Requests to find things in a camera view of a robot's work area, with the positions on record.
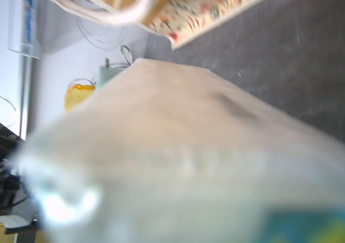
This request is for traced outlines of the green tissue pack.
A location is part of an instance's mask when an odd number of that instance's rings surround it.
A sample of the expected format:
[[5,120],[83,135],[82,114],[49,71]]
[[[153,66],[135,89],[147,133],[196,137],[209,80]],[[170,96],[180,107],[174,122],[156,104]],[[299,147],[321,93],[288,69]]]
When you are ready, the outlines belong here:
[[345,144],[139,59],[13,157],[52,243],[345,243]]

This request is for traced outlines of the floral canvas tote bag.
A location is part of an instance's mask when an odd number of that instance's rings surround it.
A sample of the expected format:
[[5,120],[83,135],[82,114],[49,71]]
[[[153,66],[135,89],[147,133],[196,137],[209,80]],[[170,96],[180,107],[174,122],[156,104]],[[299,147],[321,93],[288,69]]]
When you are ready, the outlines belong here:
[[176,50],[257,5],[259,0],[216,1],[92,1],[87,7],[75,1],[56,0],[66,12],[107,25],[136,24],[170,40]]

